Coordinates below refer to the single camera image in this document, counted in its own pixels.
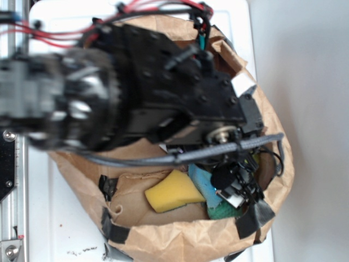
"sponge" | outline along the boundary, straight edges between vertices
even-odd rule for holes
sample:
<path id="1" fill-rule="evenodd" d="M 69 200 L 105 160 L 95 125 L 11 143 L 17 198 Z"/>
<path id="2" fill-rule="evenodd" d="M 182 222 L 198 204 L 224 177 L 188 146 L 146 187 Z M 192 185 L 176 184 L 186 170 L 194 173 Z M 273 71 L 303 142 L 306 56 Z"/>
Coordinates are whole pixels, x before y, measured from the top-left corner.
<path id="1" fill-rule="evenodd" d="M 187 174 L 172 171 L 167 178 L 145 191 L 146 198 L 157 213 L 166 212 L 189 203 L 205 202 Z"/>

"black cable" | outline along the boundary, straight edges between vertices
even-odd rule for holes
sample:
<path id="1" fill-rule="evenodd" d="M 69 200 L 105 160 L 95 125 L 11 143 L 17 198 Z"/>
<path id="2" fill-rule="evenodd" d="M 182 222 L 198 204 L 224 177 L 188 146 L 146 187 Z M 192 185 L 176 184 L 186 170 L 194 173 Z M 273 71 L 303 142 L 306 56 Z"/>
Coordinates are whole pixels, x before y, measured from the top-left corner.
<path id="1" fill-rule="evenodd" d="M 267 153 L 267 154 L 271 155 L 273 158 L 274 166 L 275 166 L 275 174 L 274 174 L 273 178 L 275 176 L 282 176 L 284 173 L 284 168 L 285 168 L 284 160 L 282 159 L 282 157 L 280 155 L 276 154 L 275 152 L 271 151 L 266 146 L 262 146 L 262 148 L 264 150 L 260 150 L 260 153 Z M 279 164 L 276 163 L 276 160 L 274 157 L 276 157 L 279 160 Z"/>

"black plastic part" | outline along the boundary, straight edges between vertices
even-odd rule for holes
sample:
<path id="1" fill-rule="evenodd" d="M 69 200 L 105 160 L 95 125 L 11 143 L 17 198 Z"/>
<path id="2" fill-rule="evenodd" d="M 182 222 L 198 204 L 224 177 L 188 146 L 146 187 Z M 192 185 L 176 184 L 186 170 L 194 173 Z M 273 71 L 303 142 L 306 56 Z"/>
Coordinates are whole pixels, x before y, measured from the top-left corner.
<path id="1" fill-rule="evenodd" d="M 250 204 L 247 212 L 236 220 L 240 239 L 252 235 L 274 217 L 274 211 L 263 199 Z"/>
<path id="2" fill-rule="evenodd" d="M 104 236 L 115 243 L 125 244 L 127 237 L 129 236 L 130 229 L 125 227 L 120 227 L 119 225 L 114 225 L 111 223 L 111 217 L 108 209 L 103 209 L 102 216 L 102 231 Z"/>
<path id="3" fill-rule="evenodd" d="M 15 141 L 5 141 L 3 132 L 0 130 L 0 201 L 15 187 Z"/>
<path id="4" fill-rule="evenodd" d="M 111 201 L 113 195 L 116 192 L 116 185 L 118 178 L 108 178 L 107 176 L 101 175 L 99 179 L 99 190 L 102 191 L 105 201 Z"/>
<path id="5" fill-rule="evenodd" d="M 91 47 L 111 54 L 123 101 L 119 129 L 112 131 L 107 147 L 140 137 L 167 145 L 202 145 L 217 128 L 246 124 L 230 76 L 216 71 L 209 56 L 194 59 L 195 48 L 183 50 L 159 32 L 106 26 L 110 32 L 100 31 Z M 235 105 L 229 104 L 231 97 Z"/>
<path id="6" fill-rule="evenodd" d="M 246 125 L 244 125 L 241 128 L 243 134 L 259 135 L 264 127 L 264 124 L 263 124 L 262 115 L 258 109 L 258 106 L 255 100 L 252 98 L 252 95 L 245 94 L 243 96 L 240 96 L 239 102 L 246 118 Z"/>

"red wire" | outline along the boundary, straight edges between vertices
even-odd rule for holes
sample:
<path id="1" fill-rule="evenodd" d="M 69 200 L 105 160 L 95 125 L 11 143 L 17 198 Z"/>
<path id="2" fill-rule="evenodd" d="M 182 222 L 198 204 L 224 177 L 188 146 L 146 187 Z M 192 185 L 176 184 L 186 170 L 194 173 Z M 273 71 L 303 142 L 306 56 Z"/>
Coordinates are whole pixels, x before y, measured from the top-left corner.
<path id="1" fill-rule="evenodd" d="M 60 48 L 72 48 L 74 47 L 73 45 L 61 45 L 61 44 L 56 44 L 54 42 L 51 42 L 51 41 L 48 41 L 46 40 L 45 38 L 41 38 L 41 37 L 35 37 L 36 40 L 39 40 L 39 41 L 42 41 L 48 45 L 51 45 L 51 46 L 55 46 L 55 47 L 60 47 Z"/>
<path id="2" fill-rule="evenodd" d="M 10 30 L 6 30 L 6 31 L 4 31 L 4 32 L 1 32 L 0 35 L 3 35 L 3 34 L 10 34 L 10 33 L 25 33 L 25 34 L 30 34 L 30 31 L 24 30 L 24 29 L 10 29 Z"/>

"brown paper bag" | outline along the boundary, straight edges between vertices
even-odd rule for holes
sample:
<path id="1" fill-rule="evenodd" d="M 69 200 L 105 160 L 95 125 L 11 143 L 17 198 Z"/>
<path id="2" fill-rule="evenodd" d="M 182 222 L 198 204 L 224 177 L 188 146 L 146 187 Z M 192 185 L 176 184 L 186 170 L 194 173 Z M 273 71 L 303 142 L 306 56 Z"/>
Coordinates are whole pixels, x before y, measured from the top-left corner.
<path id="1" fill-rule="evenodd" d="M 192 22 L 168 16 L 140 17 L 127 23 L 164 33 L 179 46 L 192 43 L 197 35 Z M 250 76 L 245 69 L 246 62 L 224 39 L 217 29 L 212 29 L 210 51 L 214 54 L 217 69 L 232 77 L 240 73 Z M 267 127 L 266 134 L 284 132 L 274 109 L 259 87 L 254 98 Z M 287 138 L 283 139 L 282 144 L 285 153 L 284 174 L 272 180 L 272 162 L 266 154 L 262 154 L 258 175 L 258 182 L 266 189 L 265 201 L 275 213 L 278 213 L 290 192 L 294 177 L 292 152 Z M 275 144 L 270 146 L 277 152 Z M 159 146 L 151 145 L 145 139 L 102 153 L 103 156 L 125 159 L 164 154 Z M 273 223 L 272 220 L 256 233 L 240 239 L 234 218 L 209 220 L 201 204 L 189 204 L 157 214 L 146 201 L 144 191 L 164 179 L 173 167 L 109 168 L 70 153 L 50 155 L 98 228 L 102 232 L 106 228 L 118 230 L 118 233 L 110 236 L 112 240 L 109 240 L 109 244 L 135 261 L 211 261 L 262 242 Z M 108 203 L 98 188 L 102 174 L 108 178 L 119 178 L 117 191 Z"/>

